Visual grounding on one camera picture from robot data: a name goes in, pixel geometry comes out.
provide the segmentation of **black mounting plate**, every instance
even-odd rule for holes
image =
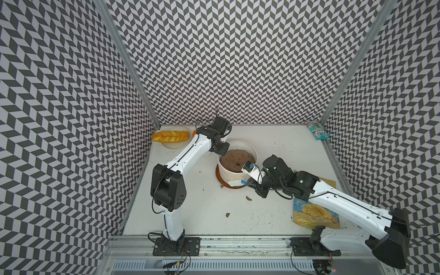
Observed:
[[[183,250],[185,252],[188,252],[189,256],[198,256],[200,250],[200,238],[185,237],[183,239]],[[162,238],[157,238],[156,241],[154,242],[153,256],[180,256],[181,254],[182,254],[181,249],[178,249],[176,253],[175,249],[165,245],[164,240]]]
[[[309,242],[310,238],[294,237],[290,238],[290,246],[293,248],[293,254],[295,256],[328,256],[329,253],[332,256],[340,256],[341,251],[330,251],[321,246],[312,246]]]

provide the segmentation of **snack bag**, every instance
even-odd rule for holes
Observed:
[[[324,127],[317,120],[306,122],[308,129],[312,132],[315,139],[326,139],[330,135],[324,130]]]
[[[305,202],[298,198],[293,199],[293,221],[310,229],[318,225],[340,229],[339,215],[320,205]]]

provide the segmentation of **black and white chevron pattern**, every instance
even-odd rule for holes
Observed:
[[[380,3],[107,0],[165,124],[320,118]]]
[[[419,224],[440,222],[439,9],[398,3],[327,125],[355,193]],[[414,242],[439,233],[412,229]],[[406,272],[439,274],[439,242],[412,245]]]
[[[92,274],[154,127],[90,0],[0,10],[0,274]]]

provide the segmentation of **bread loaf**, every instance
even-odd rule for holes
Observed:
[[[176,143],[188,140],[190,133],[188,131],[160,131],[153,134],[153,141],[161,143]]]

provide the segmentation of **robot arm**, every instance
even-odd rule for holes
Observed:
[[[265,198],[269,190],[281,190],[284,194],[306,202],[323,206],[357,224],[359,230],[317,228],[315,243],[326,249],[371,251],[380,261],[396,268],[406,266],[409,254],[410,229],[408,214],[403,210],[389,211],[353,198],[328,185],[318,177],[304,172],[293,172],[285,162],[272,155],[263,162],[262,170],[253,163],[242,169],[253,180],[247,186]]]
[[[212,125],[197,129],[190,144],[177,157],[166,165],[157,164],[153,168],[150,194],[163,215],[161,238],[166,247],[175,248],[176,251],[182,249],[185,232],[178,208],[187,195],[185,175],[204,153],[211,151],[224,155],[229,148],[225,141],[231,130],[232,126],[227,120],[216,117]]]

